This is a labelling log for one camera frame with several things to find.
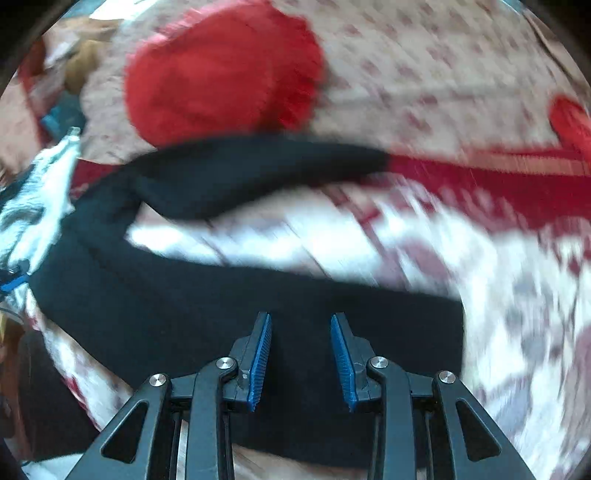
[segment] floral fabric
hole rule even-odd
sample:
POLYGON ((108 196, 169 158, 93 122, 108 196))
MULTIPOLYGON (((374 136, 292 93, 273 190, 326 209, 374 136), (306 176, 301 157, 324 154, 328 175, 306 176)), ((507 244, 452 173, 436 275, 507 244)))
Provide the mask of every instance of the floral fabric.
MULTIPOLYGON (((161 1, 114 36, 82 92, 83 155, 124 163, 152 149, 129 122, 127 55, 206 0, 161 1)), ((527 20, 491 0, 275 0, 308 19, 327 82, 309 130, 382 148, 456 153, 467 143, 555 143, 550 98, 574 95, 569 78, 527 20)))

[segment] red pillow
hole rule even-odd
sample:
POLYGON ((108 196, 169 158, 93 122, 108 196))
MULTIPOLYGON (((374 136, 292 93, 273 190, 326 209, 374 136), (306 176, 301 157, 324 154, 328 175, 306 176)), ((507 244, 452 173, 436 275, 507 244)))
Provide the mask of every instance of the red pillow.
POLYGON ((297 129, 311 116, 322 52, 305 20, 267 0, 189 11, 129 59, 125 101, 156 147, 192 138, 297 129))

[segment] fabric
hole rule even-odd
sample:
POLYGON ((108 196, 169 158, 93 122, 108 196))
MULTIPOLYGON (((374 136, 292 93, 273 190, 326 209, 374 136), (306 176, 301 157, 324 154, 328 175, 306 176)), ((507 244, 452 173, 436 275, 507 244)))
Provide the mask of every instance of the fabric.
MULTIPOLYGON (((393 155, 391 173, 361 185, 280 192, 213 222, 144 205, 126 237, 183 261, 460 298, 462 381, 536 478, 568 478, 591 432, 587 163, 566 150, 455 160, 393 155)), ((257 478, 311 468, 266 466, 257 478)))
POLYGON ((156 147, 216 134, 299 129, 310 117, 322 53, 305 20, 268 0, 189 10, 129 59, 125 102, 156 147))
POLYGON ((22 471, 30 480, 66 480, 81 456, 76 454, 42 462, 30 462, 22 467, 22 471))
POLYGON ((591 163, 591 119, 581 105, 557 96, 550 109, 550 124, 564 145, 579 150, 591 163))
POLYGON ((366 466, 372 422, 348 415, 342 401, 331 314, 345 311, 381 355, 432 375, 460 369, 460 303, 169 260, 134 248, 124 235, 143 201, 167 217, 208 219, 279 187, 357 178, 387 159, 381 151, 283 137, 209 140, 144 155, 77 201, 31 277, 32 293, 41 311, 133 387, 156 371, 198 370, 247 335, 258 311, 271 312, 263 398, 254 415, 235 419, 233 441, 313 463, 366 466))
MULTIPOLYGON (((159 2, 114 36, 82 92, 85 158, 121 164, 149 151, 124 101, 127 56, 189 8, 159 2)), ((465 147, 558 146, 548 123, 570 78, 528 21, 496 0, 275 0, 304 17, 324 52, 326 82, 309 130, 386 150, 453 156, 465 147)))
POLYGON ((32 460, 84 452, 99 432, 64 384, 41 332, 21 338, 18 361, 18 401, 32 460))
POLYGON ((13 78, 0 97, 0 166, 11 180, 25 170, 41 149, 37 120, 27 105, 27 94, 18 78, 13 78))
POLYGON ((80 100, 76 95, 62 92, 56 105, 41 118, 41 125, 59 143, 72 127, 84 130, 86 118, 80 109, 80 100))
POLYGON ((102 177, 115 171, 116 165, 104 165, 80 159, 76 163, 70 182, 70 201, 77 200, 88 187, 102 177))
MULTIPOLYGON (((59 222, 70 210, 70 175, 80 154, 79 130, 53 148, 42 150, 33 160, 31 171, 18 193, 0 211, 0 268, 10 269, 28 260, 30 271, 43 261, 47 248, 57 239, 59 222)), ((27 286, 10 292, 7 303, 22 312, 27 286)))

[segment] black cloth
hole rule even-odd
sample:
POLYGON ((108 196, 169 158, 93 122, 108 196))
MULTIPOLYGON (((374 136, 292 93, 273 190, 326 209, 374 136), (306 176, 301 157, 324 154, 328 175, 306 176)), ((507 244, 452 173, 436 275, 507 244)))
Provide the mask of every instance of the black cloth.
POLYGON ((137 387, 151 374, 198 371, 273 319, 261 403, 233 422, 247 447, 326 465, 369 463, 371 419, 348 414, 329 341, 345 312, 356 335, 403 368, 458 372, 459 302, 305 275, 170 260, 124 235, 141 202, 167 218, 210 219, 273 190, 357 178, 388 156, 284 137, 206 140, 149 153, 92 187, 62 223, 30 286, 41 310, 137 387))
POLYGON ((53 365, 41 332, 25 333, 18 344, 18 402, 36 462, 82 453, 99 434, 53 365))

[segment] red cloth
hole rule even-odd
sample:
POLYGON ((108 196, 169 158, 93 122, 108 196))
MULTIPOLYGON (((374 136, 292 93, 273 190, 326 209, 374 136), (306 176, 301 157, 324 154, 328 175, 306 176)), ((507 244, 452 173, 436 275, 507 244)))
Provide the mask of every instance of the red cloth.
POLYGON ((156 147, 217 134, 297 129, 311 116, 322 51, 305 20, 268 0, 189 11, 129 59, 125 101, 156 147))
POLYGON ((591 119, 582 106, 557 95, 550 107, 550 124, 563 145, 576 148, 591 162, 591 119))
POLYGON ((106 177, 117 168, 119 168, 119 165, 106 165, 82 160, 81 158, 78 159, 70 181, 70 200, 74 201, 80 198, 90 185, 99 181, 102 177, 106 177))

